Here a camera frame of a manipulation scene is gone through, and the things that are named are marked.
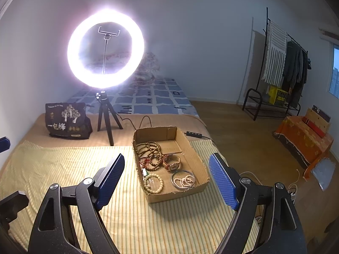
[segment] bed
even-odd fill
[[[148,85],[123,84],[105,90],[118,114],[189,114],[198,116],[183,90],[173,78],[157,76]],[[99,113],[95,98],[98,89],[85,89],[67,102],[85,102],[88,114]]]
[[[88,116],[95,126],[98,114]],[[128,117],[139,126],[143,116],[130,114]],[[152,126],[177,126],[183,131],[210,137],[201,119],[193,115],[150,114],[150,119]],[[214,253],[234,213],[223,202],[214,181],[211,180],[204,192],[148,205],[134,166],[131,147],[134,129],[129,121],[122,122],[122,125],[123,130],[113,125],[115,146],[111,147],[104,124],[101,131],[94,131],[88,140],[64,140],[49,137],[44,114],[40,115],[0,173],[0,199],[22,190],[30,201],[28,207],[11,223],[11,236],[27,248],[35,215],[48,186],[54,182],[61,186],[77,184],[82,178],[93,176],[97,169],[120,152],[125,156],[125,171],[109,205],[100,212],[119,251],[123,254],[146,254],[150,250],[155,254]],[[149,125],[148,121],[144,121],[141,127]],[[209,155],[218,152],[210,140],[189,140],[206,164]],[[74,207],[72,215],[80,246],[82,250],[90,252]],[[254,221],[244,252],[252,250],[258,230]]]

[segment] small table covered with cloth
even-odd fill
[[[302,116],[286,117],[274,134],[283,135],[303,156],[303,160],[309,164],[304,172],[306,180],[310,178],[310,171],[316,164],[328,157],[333,143],[333,137],[330,134],[327,133],[324,138],[321,138],[302,121]]]

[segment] metal bolt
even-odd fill
[[[276,184],[276,188],[278,188],[278,189],[284,189],[284,184],[278,182],[278,183]]]
[[[55,190],[55,189],[57,189],[58,187],[59,187],[59,184],[53,183],[53,184],[50,186],[50,189],[51,189],[51,190]]]
[[[243,177],[241,179],[241,182],[244,183],[244,184],[250,184],[251,183],[251,180],[248,178],[248,177]]]
[[[88,184],[92,183],[92,181],[93,181],[93,179],[91,179],[90,177],[88,177],[88,178],[86,178],[86,179],[84,180],[84,184],[88,185]]]

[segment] open cardboard box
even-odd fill
[[[133,149],[139,143],[155,141],[161,147],[163,154],[175,153],[180,157],[181,166],[179,170],[188,170],[195,175],[194,186],[188,190],[182,191],[175,188],[171,182],[172,173],[163,166],[156,171],[149,171],[159,175],[164,183],[164,187],[159,194],[151,194],[144,188],[143,176],[140,168],[139,157],[134,151],[138,178],[142,189],[145,192],[148,203],[158,203],[166,200],[181,198],[204,191],[210,177],[205,164],[192,148],[184,133],[177,127],[150,127],[137,129],[133,135]],[[184,177],[187,173],[178,173],[176,177]]]

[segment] illuminated ring light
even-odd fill
[[[114,22],[122,25],[131,35],[132,53],[128,63],[118,72],[96,74],[86,69],[80,58],[80,43],[85,33],[99,23]],[[138,67],[144,54],[144,39],[138,25],[125,14],[115,10],[102,10],[83,21],[73,32],[67,49],[68,64],[74,75],[82,82],[95,88],[108,88],[118,85],[129,78]]]

